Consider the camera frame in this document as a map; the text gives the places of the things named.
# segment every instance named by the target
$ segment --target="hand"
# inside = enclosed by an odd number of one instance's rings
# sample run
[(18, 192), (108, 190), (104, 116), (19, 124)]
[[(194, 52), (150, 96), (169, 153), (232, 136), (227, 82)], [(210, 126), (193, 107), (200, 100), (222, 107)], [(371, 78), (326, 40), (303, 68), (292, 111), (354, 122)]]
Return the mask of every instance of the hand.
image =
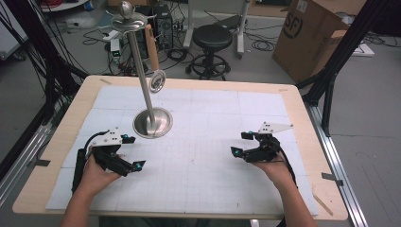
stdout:
[(266, 173), (266, 175), (268, 175), (269, 179), (278, 189), (282, 186), (288, 185), (289, 183), (294, 184), (282, 155), (283, 154), (280, 151), (270, 162), (253, 163), (254, 166), (259, 167)]
[(117, 173), (105, 172), (95, 161), (93, 155), (89, 156), (83, 171), (82, 180), (79, 183), (77, 192), (86, 194), (88, 197), (94, 197), (107, 185), (117, 180), (121, 176)]

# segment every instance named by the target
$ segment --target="metal ring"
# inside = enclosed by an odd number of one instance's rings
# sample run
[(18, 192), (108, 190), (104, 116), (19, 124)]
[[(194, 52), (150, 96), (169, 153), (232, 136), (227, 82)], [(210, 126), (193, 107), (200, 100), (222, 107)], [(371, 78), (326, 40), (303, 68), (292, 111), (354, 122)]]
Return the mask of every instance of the metal ring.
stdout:
[(163, 86), (165, 86), (166, 75), (162, 72), (155, 73), (149, 82), (149, 91), (153, 94), (160, 92)]

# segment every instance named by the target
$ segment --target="spherical knob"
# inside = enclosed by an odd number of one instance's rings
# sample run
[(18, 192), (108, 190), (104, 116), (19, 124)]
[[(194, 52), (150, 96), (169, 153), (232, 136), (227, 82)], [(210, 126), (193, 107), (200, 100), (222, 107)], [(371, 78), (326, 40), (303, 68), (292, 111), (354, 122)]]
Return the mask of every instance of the spherical knob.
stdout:
[(130, 19), (132, 17), (133, 9), (129, 2), (122, 1), (120, 4), (120, 14), (124, 19)]

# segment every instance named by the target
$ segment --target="forearm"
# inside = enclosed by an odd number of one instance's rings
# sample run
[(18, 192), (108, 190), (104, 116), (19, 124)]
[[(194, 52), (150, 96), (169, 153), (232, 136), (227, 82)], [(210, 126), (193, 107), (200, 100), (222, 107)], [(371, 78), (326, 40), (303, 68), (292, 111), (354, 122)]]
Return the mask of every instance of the forearm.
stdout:
[(68, 202), (67, 209), (65, 210), (64, 217), (61, 221), (61, 227), (87, 226), (92, 199), (92, 196), (87, 196), (77, 190), (70, 202)]
[(317, 226), (294, 183), (278, 186), (284, 207), (287, 227)]

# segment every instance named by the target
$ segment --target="metal stand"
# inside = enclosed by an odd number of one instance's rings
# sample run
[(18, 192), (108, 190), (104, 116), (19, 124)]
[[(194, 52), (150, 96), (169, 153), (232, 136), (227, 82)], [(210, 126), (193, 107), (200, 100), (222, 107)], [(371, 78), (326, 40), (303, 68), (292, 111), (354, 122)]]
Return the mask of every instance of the metal stand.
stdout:
[(112, 26), (116, 30), (127, 33), (131, 53), (135, 60), (136, 72), (147, 104), (147, 109), (135, 116), (132, 126), (135, 132), (144, 138), (158, 138), (170, 131), (173, 125), (173, 117), (167, 110), (153, 108), (151, 105), (148, 84), (135, 35), (136, 31), (145, 28), (148, 18), (140, 13), (133, 12), (132, 5), (126, 1), (121, 2), (120, 14), (113, 17)]
[(330, 136), (330, 111), (336, 77), (389, 2), (390, 0), (368, 0), (360, 10), (356, 20), (345, 33), (324, 69), (314, 77), (296, 84), (300, 89), (313, 83), (309, 92), (303, 96), (304, 102), (310, 106), (318, 106), (319, 99), (325, 93), (322, 127), (326, 136)]

